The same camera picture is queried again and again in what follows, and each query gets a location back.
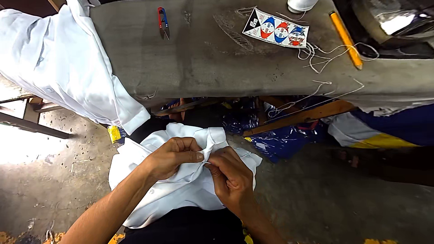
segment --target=thread card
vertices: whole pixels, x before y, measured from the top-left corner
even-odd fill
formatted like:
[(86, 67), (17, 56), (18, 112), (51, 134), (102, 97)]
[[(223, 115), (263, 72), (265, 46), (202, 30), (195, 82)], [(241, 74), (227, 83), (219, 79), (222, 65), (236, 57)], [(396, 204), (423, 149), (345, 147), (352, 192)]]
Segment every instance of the thread card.
[(305, 48), (309, 26), (301, 26), (254, 8), (243, 34), (280, 46)]

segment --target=table surface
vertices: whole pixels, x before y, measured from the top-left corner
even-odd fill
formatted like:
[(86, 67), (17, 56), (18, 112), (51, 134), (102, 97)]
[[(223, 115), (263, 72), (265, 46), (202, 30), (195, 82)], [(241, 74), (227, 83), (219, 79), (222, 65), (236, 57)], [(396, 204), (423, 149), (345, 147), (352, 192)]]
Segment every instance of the table surface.
[[(113, 73), (129, 94), (145, 106), (166, 98), (195, 96), (255, 96), (311, 94), (318, 84), (331, 81), (320, 93), (343, 97), (357, 106), (400, 106), (432, 100), (434, 60), (376, 59), (357, 70), (348, 55), (336, 58), (321, 74), (298, 49), (285, 48), (241, 35), (250, 14), (237, 10), (258, 6), (275, 14), (290, 13), (282, 0), (132, 0), (91, 9), (91, 18), (109, 56)], [(170, 40), (158, 31), (157, 8), (166, 10)], [(308, 41), (323, 50), (342, 45), (329, 13), (331, 0), (319, 1), (302, 20), (309, 25)], [(244, 38), (248, 48), (231, 37)], [(329, 55), (333, 57), (345, 50)]]

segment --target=garment pile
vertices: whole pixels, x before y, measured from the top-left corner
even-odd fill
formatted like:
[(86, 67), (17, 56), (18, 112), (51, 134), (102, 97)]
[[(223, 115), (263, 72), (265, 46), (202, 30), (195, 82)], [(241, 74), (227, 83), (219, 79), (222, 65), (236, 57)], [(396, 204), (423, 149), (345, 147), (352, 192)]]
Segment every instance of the garment pile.
[(45, 18), (0, 11), (0, 73), (15, 84), (96, 123), (131, 134), (149, 113), (112, 74), (86, 0), (67, 0)]

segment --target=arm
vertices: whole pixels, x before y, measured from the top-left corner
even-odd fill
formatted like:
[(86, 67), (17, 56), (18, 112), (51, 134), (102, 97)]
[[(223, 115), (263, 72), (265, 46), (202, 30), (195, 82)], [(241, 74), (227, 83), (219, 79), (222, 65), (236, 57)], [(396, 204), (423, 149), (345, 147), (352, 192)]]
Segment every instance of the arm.
[(285, 244), (253, 197), (253, 173), (231, 147), (213, 153), (205, 164), (220, 201), (246, 225), (261, 244)]
[(176, 173), (181, 163), (201, 162), (201, 150), (194, 138), (171, 138), (86, 210), (62, 238), (62, 244), (107, 244), (149, 188)]

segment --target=hand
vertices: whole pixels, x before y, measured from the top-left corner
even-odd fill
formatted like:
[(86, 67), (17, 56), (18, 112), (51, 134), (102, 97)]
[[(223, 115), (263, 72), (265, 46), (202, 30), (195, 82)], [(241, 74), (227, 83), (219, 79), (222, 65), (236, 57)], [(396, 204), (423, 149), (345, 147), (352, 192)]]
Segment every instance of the hand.
[(149, 172), (150, 178), (159, 181), (174, 175), (182, 163), (197, 163), (204, 155), (193, 137), (173, 137), (146, 157), (140, 166)]
[(258, 209), (253, 197), (253, 172), (238, 154), (227, 146), (210, 155), (205, 164), (214, 181), (214, 191), (220, 201), (238, 218), (244, 220)]

